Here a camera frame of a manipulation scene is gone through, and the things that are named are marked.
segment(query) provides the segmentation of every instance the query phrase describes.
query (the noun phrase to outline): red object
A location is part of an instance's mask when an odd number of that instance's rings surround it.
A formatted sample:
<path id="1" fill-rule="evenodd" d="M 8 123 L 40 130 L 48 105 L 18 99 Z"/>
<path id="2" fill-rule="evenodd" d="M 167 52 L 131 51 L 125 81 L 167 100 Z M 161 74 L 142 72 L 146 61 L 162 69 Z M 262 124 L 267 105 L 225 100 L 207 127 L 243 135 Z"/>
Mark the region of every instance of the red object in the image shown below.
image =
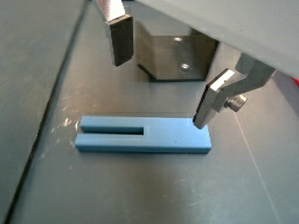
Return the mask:
<path id="1" fill-rule="evenodd" d="M 299 80 L 294 79 L 294 82 L 297 83 L 298 87 L 299 87 Z"/>

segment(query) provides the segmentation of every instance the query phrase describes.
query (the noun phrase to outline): metal gripper jaw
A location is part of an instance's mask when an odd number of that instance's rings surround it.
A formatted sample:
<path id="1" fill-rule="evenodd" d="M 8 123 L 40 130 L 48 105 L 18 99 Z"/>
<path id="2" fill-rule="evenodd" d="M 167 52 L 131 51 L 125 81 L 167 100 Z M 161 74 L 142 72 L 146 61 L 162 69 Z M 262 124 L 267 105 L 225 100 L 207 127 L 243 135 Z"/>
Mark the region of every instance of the metal gripper jaw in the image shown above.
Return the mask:
<path id="1" fill-rule="evenodd" d="M 209 124 L 213 117 L 225 108 L 231 108 L 238 112 L 247 101 L 242 94 L 262 88 L 275 72 L 271 66 L 245 53 L 241 54 L 235 70 L 237 72 L 225 69 L 206 86 L 193 119 L 194 125 L 199 129 Z"/>
<path id="2" fill-rule="evenodd" d="M 94 0 L 106 20 L 113 63 L 118 67 L 134 56 L 134 18 L 126 14 L 122 0 Z"/>

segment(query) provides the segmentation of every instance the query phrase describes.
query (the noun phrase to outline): blue plastic piece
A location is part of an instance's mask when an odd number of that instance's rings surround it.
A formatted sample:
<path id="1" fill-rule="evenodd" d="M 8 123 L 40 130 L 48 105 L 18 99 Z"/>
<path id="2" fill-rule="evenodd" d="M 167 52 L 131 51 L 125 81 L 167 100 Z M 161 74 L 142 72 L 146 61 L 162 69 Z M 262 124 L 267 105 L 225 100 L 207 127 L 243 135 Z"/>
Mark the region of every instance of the blue plastic piece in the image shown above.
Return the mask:
<path id="1" fill-rule="evenodd" d="M 75 145 L 80 151 L 209 153 L 207 126 L 191 118 L 83 116 Z"/>

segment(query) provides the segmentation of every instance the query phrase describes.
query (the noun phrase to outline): rectangular block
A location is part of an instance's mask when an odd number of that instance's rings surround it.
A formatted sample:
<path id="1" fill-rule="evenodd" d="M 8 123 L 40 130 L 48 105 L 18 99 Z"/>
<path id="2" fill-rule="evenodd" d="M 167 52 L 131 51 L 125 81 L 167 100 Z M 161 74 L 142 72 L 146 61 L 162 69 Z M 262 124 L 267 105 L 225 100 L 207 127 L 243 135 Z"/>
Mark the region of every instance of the rectangular block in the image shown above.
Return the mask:
<path id="1" fill-rule="evenodd" d="M 78 134 L 80 151 L 209 153 L 209 128 L 191 118 L 83 116 L 86 133 Z"/>

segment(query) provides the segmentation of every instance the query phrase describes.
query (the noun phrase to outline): screw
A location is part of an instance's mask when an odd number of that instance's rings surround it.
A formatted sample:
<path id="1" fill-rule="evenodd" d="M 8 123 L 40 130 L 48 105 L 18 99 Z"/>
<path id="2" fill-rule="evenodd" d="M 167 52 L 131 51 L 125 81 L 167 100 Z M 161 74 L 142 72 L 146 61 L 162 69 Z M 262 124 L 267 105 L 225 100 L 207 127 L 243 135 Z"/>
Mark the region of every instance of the screw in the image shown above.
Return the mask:
<path id="1" fill-rule="evenodd" d="M 231 108 L 235 112 L 239 112 L 242 107 L 245 106 L 247 99 L 242 94 L 233 96 L 229 98 L 225 107 Z"/>
<path id="2" fill-rule="evenodd" d="M 182 38 L 174 38 L 174 41 L 181 42 L 181 41 L 183 41 L 183 39 Z"/>
<path id="3" fill-rule="evenodd" d="M 183 70 L 183 71 L 190 70 L 190 68 L 191 68 L 190 65 L 187 65 L 187 64 L 182 64 L 182 70 Z"/>

